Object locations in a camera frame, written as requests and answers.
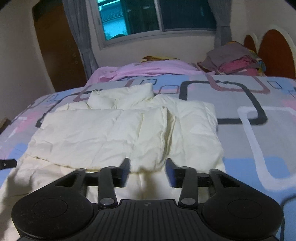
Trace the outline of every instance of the pink blanket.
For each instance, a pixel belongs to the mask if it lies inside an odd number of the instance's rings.
[[[181,60],[147,61],[132,63],[122,67],[98,68],[89,78],[85,86],[100,82],[116,81],[126,77],[154,77],[162,74],[204,74],[203,71]]]

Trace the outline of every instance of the metal bolt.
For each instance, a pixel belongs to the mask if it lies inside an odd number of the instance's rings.
[[[103,204],[104,206],[108,206],[108,205],[115,203],[115,201],[113,198],[106,197],[106,198],[101,199],[100,203]]]
[[[183,203],[184,205],[193,205],[195,203],[195,200],[193,198],[187,197],[183,198],[181,200],[181,203]]]

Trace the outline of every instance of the black device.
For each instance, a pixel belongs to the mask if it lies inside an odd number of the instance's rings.
[[[165,170],[175,200],[121,200],[130,161],[86,173],[78,169],[20,199],[12,209],[19,241],[276,241],[283,212],[267,195],[216,169],[209,174],[177,167],[167,159]],[[98,186],[98,203],[86,196]],[[210,198],[198,203],[198,187],[209,187]]]
[[[0,171],[3,169],[13,168],[17,166],[17,161],[15,159],[0,159]]]

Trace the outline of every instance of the black ridged surface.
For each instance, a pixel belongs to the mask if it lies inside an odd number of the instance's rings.
[[[63,241],[228,241],[212,232],[194,210],[174,200],[122,200],[98,212],[79,234]],[[275,241],[271,237],[266,241]]]

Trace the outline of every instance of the black bracket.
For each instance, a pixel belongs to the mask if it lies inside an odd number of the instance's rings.
[[[3,169],[13,168],[17,166],[15,159],[0,160],[0,171]]]
[[[123,188],[130,172],[130,159],[125,158],[119,167],[104,167],[100,172],[86,173],[78,169],[53,182],[58,187],[70,187],[86,196],[87,187],[99,186],[98,209],[118,205],[114,188]]]

